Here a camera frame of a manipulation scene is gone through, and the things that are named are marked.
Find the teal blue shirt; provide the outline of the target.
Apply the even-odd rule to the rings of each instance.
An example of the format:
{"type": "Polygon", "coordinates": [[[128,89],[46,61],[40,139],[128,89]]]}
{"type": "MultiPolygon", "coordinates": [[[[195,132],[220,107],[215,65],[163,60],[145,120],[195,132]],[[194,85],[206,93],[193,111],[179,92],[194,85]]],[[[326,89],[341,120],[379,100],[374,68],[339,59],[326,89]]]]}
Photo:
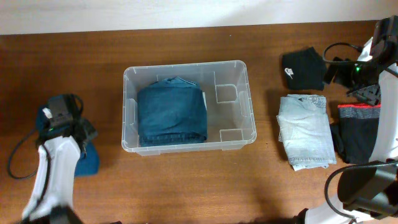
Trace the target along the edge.
{"type": "MultiPolygon", "coordinates": [[[[37,116],[35,119],[35,128],[38,131],[42,131],[47,121],[47,117],[42,111],[46,105],[42,105],[37,110],[37,116]]],[[[96,175],[100,168],[100,158],[98,152],[92,142],[86,145],[86,154],[81,153],[81,156],[76,164],[75,177],[88,177],[96,175]]]]}

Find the dark blue jeans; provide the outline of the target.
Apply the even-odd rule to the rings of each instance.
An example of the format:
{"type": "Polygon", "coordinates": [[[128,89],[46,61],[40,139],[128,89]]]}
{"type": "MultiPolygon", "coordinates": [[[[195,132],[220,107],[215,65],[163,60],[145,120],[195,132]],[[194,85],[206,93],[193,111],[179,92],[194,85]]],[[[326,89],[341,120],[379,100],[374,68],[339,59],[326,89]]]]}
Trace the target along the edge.
{"type": "Polygon", "coordinates": [[[203,143],[207,109],[198,83],[180,77],[155,82],[137,94],[142,147],[203,143]]]}

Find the clear plastic storage container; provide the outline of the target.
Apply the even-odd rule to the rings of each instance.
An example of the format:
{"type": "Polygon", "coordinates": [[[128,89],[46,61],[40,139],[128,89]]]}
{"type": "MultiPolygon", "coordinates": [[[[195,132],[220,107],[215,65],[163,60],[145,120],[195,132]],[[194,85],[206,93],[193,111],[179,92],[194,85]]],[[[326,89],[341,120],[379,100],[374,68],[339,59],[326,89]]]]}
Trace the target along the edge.
{"type": "Polygon", "coordinates": [[[129,67],[124,71],[121,146],[125,151],[140,156],[225,151],[241,149],[256,137],[248,69],[243,61],[129,67]],[[154,82],[173,77],[200,85],[207,109],[208,139],[199,144],[142,147],[138,135],[137,93],[154,82]]]}

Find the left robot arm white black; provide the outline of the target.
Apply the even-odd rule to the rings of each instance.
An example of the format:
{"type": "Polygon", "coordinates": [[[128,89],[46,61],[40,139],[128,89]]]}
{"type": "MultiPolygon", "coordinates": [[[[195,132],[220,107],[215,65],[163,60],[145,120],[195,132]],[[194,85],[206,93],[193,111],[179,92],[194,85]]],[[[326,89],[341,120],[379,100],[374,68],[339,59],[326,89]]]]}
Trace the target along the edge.
{"type": "Polygon", "coordinates": [[[54,127],[49,120],[41,123],[39,166],[22,223],[81,223],[73,211],[74,179],[98,173],[100,159],[91,142],[97,135],[85,118],[54,127]]]}

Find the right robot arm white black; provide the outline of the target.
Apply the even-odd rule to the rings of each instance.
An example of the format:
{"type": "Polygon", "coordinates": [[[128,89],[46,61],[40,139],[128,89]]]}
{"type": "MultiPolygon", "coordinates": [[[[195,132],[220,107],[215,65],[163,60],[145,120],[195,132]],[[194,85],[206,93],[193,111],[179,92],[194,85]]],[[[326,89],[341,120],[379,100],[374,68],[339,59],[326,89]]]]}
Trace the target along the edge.
{"type": "Polygon", "coordinates": [[[397,217],[397,16],[381,19],[354,62],[353,88],[358,96],[378,86],[378,97],[364,96],[381,105],[376,143],[369,162],[334,171],[324,186],[325,203],[304,209],[293,223],[363,223],[397,217]]]}

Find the black folded shirt white logo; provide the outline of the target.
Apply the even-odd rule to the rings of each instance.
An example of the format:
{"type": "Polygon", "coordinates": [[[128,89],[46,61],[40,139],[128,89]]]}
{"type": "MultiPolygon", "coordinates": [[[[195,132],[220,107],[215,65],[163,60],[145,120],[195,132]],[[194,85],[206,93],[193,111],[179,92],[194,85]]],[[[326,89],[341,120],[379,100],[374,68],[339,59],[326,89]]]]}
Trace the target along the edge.
{"type": "Polygon", "coordinates": [[[283,54],[282,69],[290,90],[324,89],[326,63],[314,47],[283,54]]]}

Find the black shorts red waistband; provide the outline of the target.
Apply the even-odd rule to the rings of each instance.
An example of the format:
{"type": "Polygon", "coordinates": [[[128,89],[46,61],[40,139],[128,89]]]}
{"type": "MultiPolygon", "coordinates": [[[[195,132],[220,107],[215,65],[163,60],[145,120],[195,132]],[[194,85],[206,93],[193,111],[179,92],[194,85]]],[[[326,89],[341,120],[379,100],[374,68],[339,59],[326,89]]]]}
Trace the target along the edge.
{"type": "Polygon", "coordinates": [[[335,151],[347,164],[365,164],[373,153],[381,106],[338,105],[338,121],[330,125],[335,151]]]}

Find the light blue folded jeans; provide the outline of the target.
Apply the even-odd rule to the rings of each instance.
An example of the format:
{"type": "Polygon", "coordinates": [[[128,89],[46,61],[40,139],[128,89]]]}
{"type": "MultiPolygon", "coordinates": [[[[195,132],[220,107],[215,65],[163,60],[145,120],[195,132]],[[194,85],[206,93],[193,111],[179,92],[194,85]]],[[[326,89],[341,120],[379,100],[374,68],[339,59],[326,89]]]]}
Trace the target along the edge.
{"type": "Polygon", "coordinates": [[[288,94],[281,97],[277,122],[279,141],[293,170],[326,169],[336,164],[324,96],[288,94]]]}

